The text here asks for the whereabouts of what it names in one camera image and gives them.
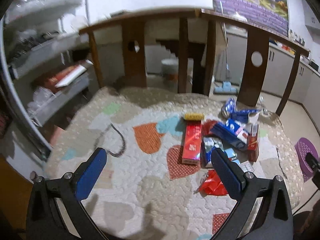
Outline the white plastic bucket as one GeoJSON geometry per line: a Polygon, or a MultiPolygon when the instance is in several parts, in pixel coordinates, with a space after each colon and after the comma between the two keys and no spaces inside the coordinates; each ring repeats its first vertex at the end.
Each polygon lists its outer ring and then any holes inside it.
{"type": "Polygon", "coordinates": [[[163,59],[162,76],[167,81],[178,81],[178,59],[163,59]]]}

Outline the dark blue carton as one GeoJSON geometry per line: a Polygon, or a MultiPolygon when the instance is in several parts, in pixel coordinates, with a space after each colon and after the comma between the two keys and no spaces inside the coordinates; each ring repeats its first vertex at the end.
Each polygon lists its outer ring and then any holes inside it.
{"type": "Polygon", "coordinates": [[[228,119],[225,123],[217,122],[210,132],[240,151],[248,149],[249,133],[233,119],[228,119]]]}

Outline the grey kitchen cabinets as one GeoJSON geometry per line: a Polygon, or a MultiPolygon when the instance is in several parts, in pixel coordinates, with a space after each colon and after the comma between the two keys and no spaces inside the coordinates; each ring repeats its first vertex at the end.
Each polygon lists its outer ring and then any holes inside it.
{"type": "MultiPolygon", "coordinates": [[[[227,31],[227,38],[227,52],[218,57],[214,75],[217,81],[225,80],[228,64],[231,83],[239,86],[246,61],[247,34],[239,30],[227,31]]],[[[280,98],[283,96],[294,58],[294,55],[270,43],[263,92],[280,98]]],[[[316,128],[319,128],[319,72],[301,61],[289,99],[302,104],[316,128]]]]}

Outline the small light blue box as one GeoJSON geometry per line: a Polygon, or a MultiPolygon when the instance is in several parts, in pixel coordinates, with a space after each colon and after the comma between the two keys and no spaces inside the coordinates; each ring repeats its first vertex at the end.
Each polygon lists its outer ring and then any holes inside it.
{"type": "Polygon", "coordinates": [[[227,157],[231,162],[234,162],[238,165],[241,164],[238,157],[237,157],[236,152],[232,148],[225,149],[225,154],[227,154],[227,157]]]}

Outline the grey shelving rack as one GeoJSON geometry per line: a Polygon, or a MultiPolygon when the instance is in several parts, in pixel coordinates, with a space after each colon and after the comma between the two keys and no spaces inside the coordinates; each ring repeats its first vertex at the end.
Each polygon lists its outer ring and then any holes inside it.
{"type": "Polygon", "coordinates": [[[88,0],[14,0],[1,19],[4,92],[41,160],[52,151],[50,126],[88,91],[88,36],[79,34],[88,24],[88,0]]]}

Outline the red snack bag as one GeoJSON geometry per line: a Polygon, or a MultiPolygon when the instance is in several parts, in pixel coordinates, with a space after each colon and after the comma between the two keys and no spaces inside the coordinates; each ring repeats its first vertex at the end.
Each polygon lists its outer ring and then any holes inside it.
{"type": "Polygon", "coordinates": [[[218,123],[217,120],[207,120],[202,124],[202,136],[203,137],[208,137],[211,136],[213,134],[213,132],[211,131],[211,129],[218,123]]]}

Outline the long red carton box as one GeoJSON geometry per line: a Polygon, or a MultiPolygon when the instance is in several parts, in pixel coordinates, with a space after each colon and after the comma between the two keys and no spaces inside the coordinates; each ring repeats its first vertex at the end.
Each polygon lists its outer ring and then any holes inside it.
{"type": "Polygon", "coordinates": [[[182,153],[183,164],[197,165],[200,162],[201,128],[201,121],[187,122],[182,153]]]}

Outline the blue Chinese text box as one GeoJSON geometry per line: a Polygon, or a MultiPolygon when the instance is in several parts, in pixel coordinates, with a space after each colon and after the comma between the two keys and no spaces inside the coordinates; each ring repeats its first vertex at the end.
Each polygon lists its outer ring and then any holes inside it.
{"type": "Polygon", "coordinates": [[[238,111],[232,111],[229,114],[229,118],[238,121],[240,123],[248,123],[250,116],[256,116],[260,113],[259,109],[243,109],[238,111]]]}

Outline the blue white tissue pack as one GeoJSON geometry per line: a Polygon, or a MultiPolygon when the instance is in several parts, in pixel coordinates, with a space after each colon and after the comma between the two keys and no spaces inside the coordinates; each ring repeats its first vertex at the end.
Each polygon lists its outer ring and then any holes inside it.
{"type": "Polygon", "coordinates": [[[229,98],[223,107],[221,108],[221,114],[224,118],[228,119],[230,114],[236,111],[236,100],[234,98],[229,98]]]}

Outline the dark wooden chair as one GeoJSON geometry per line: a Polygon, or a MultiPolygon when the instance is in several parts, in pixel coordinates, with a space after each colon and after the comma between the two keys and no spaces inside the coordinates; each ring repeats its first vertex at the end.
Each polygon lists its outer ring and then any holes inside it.
{"type": "Polygon", "coordinates": [[[157,8],[125,12],[79,30],[88,35],[94,71],[99,87],[104,86],[95,33],[107,43],[121,43],[124,76],[130,86],[146,87],[144,48],[161,44],[178,57],[178,93],[187,91],[188,60],[193,59],[193,93],[209,95],[215,57],[222,47],[217,33],[222,24],[247,31],[246,60],[238,101],[255,106],[261,93],[267,70],[270,40],[278,41],[295,51],[289,79],[276,113],[281,115],[293,89],[301,56],[308,51],[296,42],[254,24],[223,16],[203,8],[157,8]]]}

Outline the small red box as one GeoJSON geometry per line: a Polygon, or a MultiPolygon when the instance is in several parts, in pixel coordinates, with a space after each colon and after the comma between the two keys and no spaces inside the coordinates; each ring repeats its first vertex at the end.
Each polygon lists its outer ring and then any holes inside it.
{"type": "Polygon", "coordinates": [[[250,124],[249,133],[247,139],[247,154],[248,160],[251,162],[256,162],[259,157],[259,125],[250,124]]]}

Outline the blue flat mop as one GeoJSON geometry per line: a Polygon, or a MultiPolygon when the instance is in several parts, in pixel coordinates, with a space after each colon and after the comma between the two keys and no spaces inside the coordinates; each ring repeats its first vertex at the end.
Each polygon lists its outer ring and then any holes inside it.
{"type": "Polygon", "coordinates": [[[236,88],[234,88],[231,84],[231,76],[230,76],[230,70],[229,70],[229,65],[228,65],[228,53],[227,53],[227,47],[228,47],[228,38],[226,34],[226,25],[223,23],[222,25],[222,30],[224,34],[224,38],[226,41],[226,47],[225,47],[225,80],[222,82],[221,86],[215,86],[213,93],[217,95],[237,95],[238,91],[236,88]]]}

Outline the quilted heart pattern cushion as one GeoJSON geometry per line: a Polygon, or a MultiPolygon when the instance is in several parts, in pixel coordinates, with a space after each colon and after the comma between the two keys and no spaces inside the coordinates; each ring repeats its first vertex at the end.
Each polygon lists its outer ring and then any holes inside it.
{"type": "Polygon", "coordinates": [[[102,88],[80,109],[48,158],[49,178],[73,172],[97,147],[107,163],[83,205],[123,239],[210,239],[235,206],[198,191],[207,170],[181,162],[184,113],[219,120],[222,103],[162,89],[102,88]]]}

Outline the red plastic wrapper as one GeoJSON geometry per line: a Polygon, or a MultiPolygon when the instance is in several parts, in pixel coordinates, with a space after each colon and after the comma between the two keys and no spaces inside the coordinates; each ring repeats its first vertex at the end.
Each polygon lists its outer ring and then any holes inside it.
{"type": "Polygon", "coordinates": [[[220,177],[215,170],[209,170],[200,180],[199,187],[195,193],[201,193],[210,196],[226,196],[228,194],[220,177]]]}

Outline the floral tissue packet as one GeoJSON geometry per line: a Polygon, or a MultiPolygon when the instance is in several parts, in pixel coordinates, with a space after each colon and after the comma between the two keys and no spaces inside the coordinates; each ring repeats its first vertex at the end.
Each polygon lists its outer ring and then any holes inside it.
{"type": "Polygon", "coordinates": [[[223,143],[218,137],[203,137],[202,139],[202,157],[203,166],[205,168],[212,168],[212,151],[216,148],[220,148],[224,151],[223,143]]]}

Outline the yellow blue box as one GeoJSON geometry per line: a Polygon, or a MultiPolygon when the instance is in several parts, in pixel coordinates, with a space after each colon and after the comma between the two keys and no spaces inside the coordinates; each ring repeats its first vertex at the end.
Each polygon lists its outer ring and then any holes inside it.
{"type": "Polygon", "coordinates": [[[184,120],[186,121],[202,121],[204,120],[203,113],[185,113],[184,120]]]}

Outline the colourful wall poster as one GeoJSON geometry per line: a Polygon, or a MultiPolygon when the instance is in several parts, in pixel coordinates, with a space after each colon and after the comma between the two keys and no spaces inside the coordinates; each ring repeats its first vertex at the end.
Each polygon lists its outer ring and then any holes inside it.
{"type": "Polygon", "coordinates": [[[227,16],[246,19],[287,36],[289,13],[287,0],[213,0],[214,9],[227,16]]]}

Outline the purple plastic waste basket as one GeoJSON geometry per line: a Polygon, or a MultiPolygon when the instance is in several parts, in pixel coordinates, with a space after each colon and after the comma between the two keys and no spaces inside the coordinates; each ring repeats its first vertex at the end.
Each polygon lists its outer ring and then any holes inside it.
{"type": "Polygon", "coordinates": [[[302,137],[297,141],[295,144],[295,149],[298,154],[299,165],[303,174],[304,182],[307,182],[310,178],[312,178],[313,171],[306,162],[306,155],[310,153],[316,158],[317,161],[319,161],[318,152],[313,143],[305,137],[302,137]]]}

